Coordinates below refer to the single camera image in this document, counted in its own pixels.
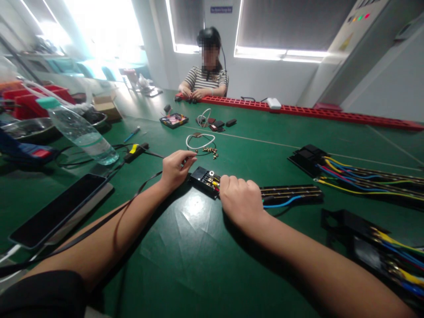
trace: hand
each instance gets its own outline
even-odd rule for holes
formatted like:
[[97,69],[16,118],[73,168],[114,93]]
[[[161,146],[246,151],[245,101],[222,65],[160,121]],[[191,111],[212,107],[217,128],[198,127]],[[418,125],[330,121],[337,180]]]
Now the hand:
[[181,93],[184,97],[191,98],[192,92],[188,87],[183,86],[181,88]]
[[252,180],[223,175],[220,198],[224,212],[243,231],[254,229],[258,222],[269,216],[262,204],[261,191]]
[[196,89],[193,94],[191,95],[191,98],[195,99],[195,100],[199,100],[204,98],[205,96],[208,96],[211,94],[211,89],[210,88],[199,88]]
[[186,179],[190,167],[196,162],[197,153],[178,150],[163,159],[163,173],[160,183],[167,189],[174,191]]

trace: white power strip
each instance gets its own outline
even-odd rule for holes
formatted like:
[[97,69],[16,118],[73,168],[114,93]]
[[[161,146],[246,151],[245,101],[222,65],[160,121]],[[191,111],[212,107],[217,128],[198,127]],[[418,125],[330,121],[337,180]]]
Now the white power strip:
[[274,109],[274,110],[279,110],[279,109],[281,109],[281,104],[280,104],[280,102],[278,101],[278,99],[276,99],[276,98],[268,97],[268,98],[266,99],[266,102],[267,102],[268,106],[269,106],[271,109]]

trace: white cable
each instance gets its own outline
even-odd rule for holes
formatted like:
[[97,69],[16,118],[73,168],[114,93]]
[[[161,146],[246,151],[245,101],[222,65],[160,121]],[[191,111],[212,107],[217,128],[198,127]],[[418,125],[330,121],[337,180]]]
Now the white cable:
[[16,244],[14,247],[12,247],[7,253],[6,255],[0,259],[0,264],[3,263],[5,260],[7,260],[10,256],[12,256],[13,254],[15,254],[19,249],[21,248],[21,246],[19,244]]
[[[23,83],[22,85],[32,94],[34,94],[35,96],[37,96],[38,98],[43,98],[46,96],[51,96],[56,98],[62,105],[67,106],[68,108],[71,108],[72,110],[74,110],[75,108],[88,108],[91,107],[91,103],[93,102],[93,94],[91,92],[91,88],[90,85],[85,85],[85,95],[86,95],[86,101],[82,104],[71,104],[70,102],[65,101],[64,99],[62,99],[61,97],[57,96],[55,93],[49,91],[47,88],[45,88],[44,86],[37,84],[35,82],[32,82],[28,79],[22,79],[20,78]],[[29,88],[28,85],[31,86],[35,86],[36,88],[38,88],[39,90],[41,90],[42,93],[37,92],[35,90],[33,90],[32,88]]]
[[[33,257],[31,257],[31,259],[29,260],[29,261],[33,261],[38,255],[40,255],[40,253],[45,249],[47,247],[47,245],[44,245]],[[12,277],[15,277],[16,275],[18,275],[20,272],[21,272],[22,270],[20,270],[20,271],[17,271],[17,272],[15,272],[15,273],[13,273],[13,274],[11,274],[11,275],[9,275],[9,276],[7,276],[7,277],[5,277],[5,278],[3,278],[2,280],[0,280],[0,284],[1,283],[4,283],[5,281],[7,281],[7,280],[9,280],[9,279],[11,279]]]
[[[193,147],[189,146],[189,138],[190,138],[190,137],[196,137],[196,138],[199,138],[199,137],[202,137],[202,136],[209,136],[209,137],[212,137],[212,140],[211,140],[211,141],[209,141],[206,145],[203,145],[203,146],[201,146],[201,147],[193,148]],[[215,136],[214,136],[214,135],[208,135],[208,134],[200,134],[200,135],[198,135],[198,136],[195,136],[195,135],[188,135],[188,136],[187,136],[187,139],[185,140],[185,144],[187,145],[187,147],[188,147],[188,148],[193,149],[193,150],[196,150],[196,149],[201,149],[201,148],[203,148],[203,147],[206,147],[207,145],[211,144],[214,140],[215,140]]]
[[[208,110],[209,110],[209,115],[208,115],[208,118],[206,118],[206,117],[204,116],[204,114],[205,114]],[[210,116],[211,116],[211,109],[210,109],[210,108],[208,108],[207,110],[205,110],[205,111],[202,113],[202,115],[197,116],[197,123],[198,123],[198,125],[199,125],[200,127],[203,127],[203,126],[201,125],[201,122],[202,122],[203,118],[205,119],[205,123],[207,124],[207,123],[208,123],[208,119],[209,119],[209,117],[210,117]]]

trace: cardboard box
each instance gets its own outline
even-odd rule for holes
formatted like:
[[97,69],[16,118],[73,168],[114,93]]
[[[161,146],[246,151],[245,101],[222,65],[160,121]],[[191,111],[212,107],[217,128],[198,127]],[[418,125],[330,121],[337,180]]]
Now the cardboard box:
[[107,96],[95,96],[93,103],[95,109],[103,114],[107,115],[107,121],[118,121],[120,120],[121,114],[116,109],[114,100],[116,98],[116,92],[111,91]]

